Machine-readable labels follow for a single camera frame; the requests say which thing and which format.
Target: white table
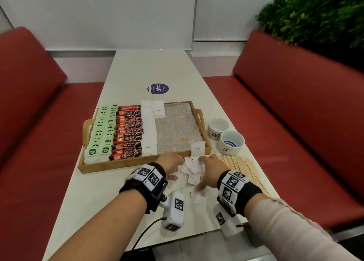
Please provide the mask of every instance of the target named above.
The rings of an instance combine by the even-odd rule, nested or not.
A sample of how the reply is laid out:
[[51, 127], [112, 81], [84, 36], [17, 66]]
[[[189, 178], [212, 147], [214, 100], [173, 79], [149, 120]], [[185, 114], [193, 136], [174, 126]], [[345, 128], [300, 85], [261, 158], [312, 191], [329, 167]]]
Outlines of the white table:
[[[151, 84], [165, 84], [169, 87], [169, 91], [161, 95], [151, 94], [147, 91]], [[192, 101], [195, 108], [202, 109], [205, 123], [213, 117], [221, 117], [230, 123], [230, 129], [235, 130], [183, 50], [116, 52], [98, 107], [114, 103], [134, 105], [143, 99], [161, 99], [164, 102]], [[213, 140], [211, 142], [212, 153], [216, 153], [216, 142]], [[246, 145], [240, 155], [254, 160], [262, 183], [271, 196], [278, 197]], [[134, 169], [135, 167], [129, 167], [82, 174], [75, 167], [43, 260], [48, 260], [72, 234], [110, 202], [118, 194], [125, 177]], [[212, 213], [215, 203], [216, 199], [209, 199], [203, 204], [187, 206], [184, 226], [175, 233], [162, 229], [161, 224], [156, 223], [145, 233], [136, 248], [166, 243], [220, 228]], [[144, 216], [127, 250], [132, 248], [142, 231], [151, 222], [162, 217], [162, 214], [163, 209], [158, 208], [157, 212]]]

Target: left hand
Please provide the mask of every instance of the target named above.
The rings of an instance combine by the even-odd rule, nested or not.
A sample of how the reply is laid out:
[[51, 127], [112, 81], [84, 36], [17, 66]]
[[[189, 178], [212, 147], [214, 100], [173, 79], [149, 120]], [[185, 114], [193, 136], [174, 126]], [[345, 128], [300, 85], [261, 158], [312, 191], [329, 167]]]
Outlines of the left hand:
[[171, 174], [178, 171], [178, 166], [184, 163], [184, 159], [175, 153], [163, 153], [155, 162], [163, 167], [167, 180], [175, 181], [177, 180], [177, 176]]

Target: green plant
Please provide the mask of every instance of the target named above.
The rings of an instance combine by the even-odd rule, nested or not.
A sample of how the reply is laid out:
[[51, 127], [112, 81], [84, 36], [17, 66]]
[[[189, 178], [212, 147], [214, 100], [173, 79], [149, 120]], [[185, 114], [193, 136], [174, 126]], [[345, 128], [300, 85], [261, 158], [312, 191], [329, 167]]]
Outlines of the green plant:
[[364, 0], [273, 0], [257, 20], [286, 43], [364, 51]]

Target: right hand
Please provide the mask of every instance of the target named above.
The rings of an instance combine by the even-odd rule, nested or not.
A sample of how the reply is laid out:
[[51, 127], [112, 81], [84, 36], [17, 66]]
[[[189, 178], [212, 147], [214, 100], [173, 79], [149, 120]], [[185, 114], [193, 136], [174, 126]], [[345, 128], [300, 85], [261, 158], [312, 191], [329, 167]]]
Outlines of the right hand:
[[196, 186], [197, 192], [202, 191], [206, 186], [217, 188], [217, 181], [221, 174], [227, 170], [230, 170], [228, 166], [224, 164], [216, 155], [202, 156], [198, 158], [205, 164], [205, 174], [202, 177], [201, 182]]

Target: wooden tray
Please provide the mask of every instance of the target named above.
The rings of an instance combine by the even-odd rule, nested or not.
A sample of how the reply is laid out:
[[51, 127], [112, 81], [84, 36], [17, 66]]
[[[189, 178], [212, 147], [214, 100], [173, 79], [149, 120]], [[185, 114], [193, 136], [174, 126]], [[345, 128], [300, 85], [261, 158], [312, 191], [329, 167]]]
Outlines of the wooden tray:
[[[211, 153], [211, 144], [206, 135], [205, 122], [203, 120], [202, 110], [195, 109], [195, 107], [193, 106], [193, 103], [191, 101], [178, 102], [178, 103], [188, 103], [191, 105], [192, 113], [196, 119], [198, 128], [200, 129], [202, 138], [203, 138], [203, 140], [206, 141], [205, 155], [209, 155]], [[83, 149], [82, 149], [82, 155], [81, 155], [80, 161], [77, 166], [77, 168], [81, 171], [81, 173], [93, 173], [93, 172], [111, 170], [111, 169], [116, 169], [116, 168], [138, 166], [138, 165], [148, 164], [150, 162], [154, 162], [157, 160], [159, 155], [132, 157], [132, 158], [127, 158], [127, 159], [123, 159], [123, 160], [113, 160], [113, 161], [99, 162], [99, 163], [85, 165], [84, 153], [85, 153], [85, 149], [87, 148], [87, 145], [89, 144], [89, 140], [91, 138], [91, 131], [92, 131], [93, 124], [96, 121], [96, 116], [97, 115], [95, 115], [95, 118], [86, 120], [83, 123], [83, 133], [82, 133]], [[176, 153], [181, 155], [182, 157], [191, 155], [190, 150], [183, 151], [183, 152], [176, 152]]]

